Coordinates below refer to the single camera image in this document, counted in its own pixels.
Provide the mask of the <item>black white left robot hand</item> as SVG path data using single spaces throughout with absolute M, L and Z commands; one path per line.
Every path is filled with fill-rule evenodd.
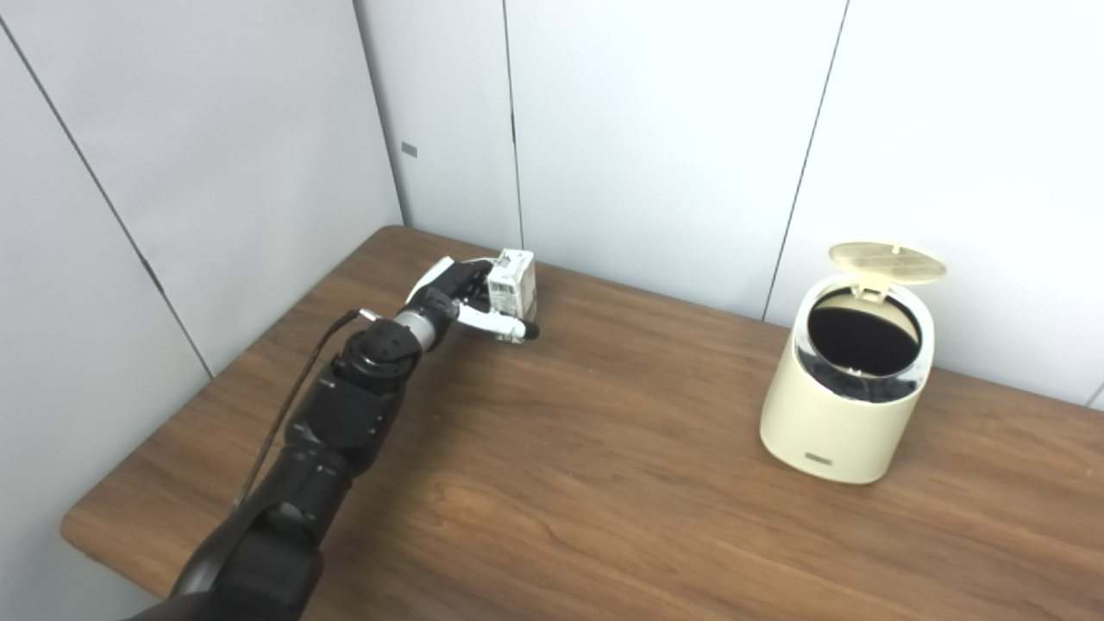
M 535 314 L 535 278 L 531 263 L 522 272 L 505 269 L 505 251 L 497 257 L 440 257 L 411 288 L 397 323 L 413 333 L 429 352 L 454 323 L 493 335 L 497 341 L 537 341 L 541 329 Z

